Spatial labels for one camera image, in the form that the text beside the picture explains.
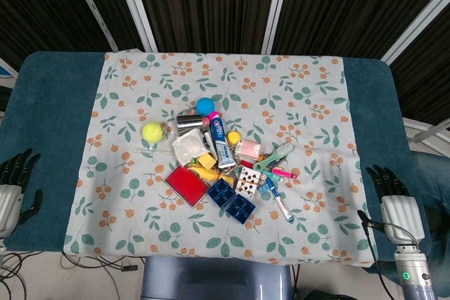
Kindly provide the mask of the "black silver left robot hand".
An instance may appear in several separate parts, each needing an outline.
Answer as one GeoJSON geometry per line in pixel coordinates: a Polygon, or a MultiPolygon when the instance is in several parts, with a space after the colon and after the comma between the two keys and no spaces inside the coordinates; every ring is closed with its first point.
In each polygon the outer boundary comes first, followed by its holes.
{"type": "Polygon", "coordinates": [[[32,148],[20,152],[1,163],[1,240],[6,239],[17,226],[39,213],[43,203],[42,189],[34,193],[29,209],[22,211],[23,198],[32,170],[41,154],[30,157],[32,148]]]}

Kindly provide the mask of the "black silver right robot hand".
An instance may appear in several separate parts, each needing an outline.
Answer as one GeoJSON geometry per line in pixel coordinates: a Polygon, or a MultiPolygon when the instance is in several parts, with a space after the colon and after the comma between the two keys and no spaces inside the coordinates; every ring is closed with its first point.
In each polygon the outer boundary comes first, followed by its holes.
{"type": "Polygon", "coordinates": [[[420,209],[415,197],[387,167],[377,165],[366,169],[372,178],[380,203],[382,221],[370,219],[362,210],[357,214],[364,230],[375,229],[386,234],[392,244],[418,247],[425,238],[420,209]]]}

